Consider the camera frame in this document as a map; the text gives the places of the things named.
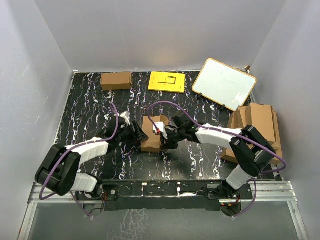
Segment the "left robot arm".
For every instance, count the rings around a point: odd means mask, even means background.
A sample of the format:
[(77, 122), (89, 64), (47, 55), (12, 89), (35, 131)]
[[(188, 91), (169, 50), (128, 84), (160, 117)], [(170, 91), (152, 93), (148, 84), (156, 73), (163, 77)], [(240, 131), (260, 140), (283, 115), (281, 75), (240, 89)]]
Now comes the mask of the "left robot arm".
[(109, 126), (90, 140), (76, 145), (53, 145), (35, 174), (35, 182), (64, 196), (70, 191), (86, 192), (93, 200), (103, 195), (101, 181), (79, 167), (94, 158), (111, 153), (120, 144), (140, 144), (149, 137), (136, 121), (125, 116), (111, 118)]

